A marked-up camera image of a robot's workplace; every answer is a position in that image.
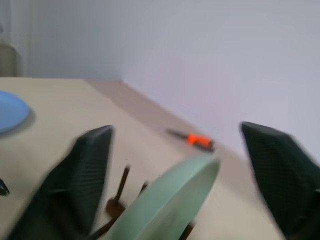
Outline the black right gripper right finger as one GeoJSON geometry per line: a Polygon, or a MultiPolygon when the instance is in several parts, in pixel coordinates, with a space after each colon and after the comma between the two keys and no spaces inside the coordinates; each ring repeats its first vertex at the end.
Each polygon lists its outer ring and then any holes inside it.
{"type": "Polygon", "coordinates": [[[285,237],[318,237],[319,166],[283,131],[247,121],[240,130],[258,190],[279,230],[285,237]]]}

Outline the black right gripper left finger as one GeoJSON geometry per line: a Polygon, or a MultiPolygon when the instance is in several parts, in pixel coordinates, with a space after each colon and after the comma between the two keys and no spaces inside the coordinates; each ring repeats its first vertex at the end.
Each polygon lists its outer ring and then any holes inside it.
{"type": "Polygon", "coordinates": [[[105,189],[114,127],[80,135],[44,178],[13,224],[8,240],[87,240],[105,189]]]}

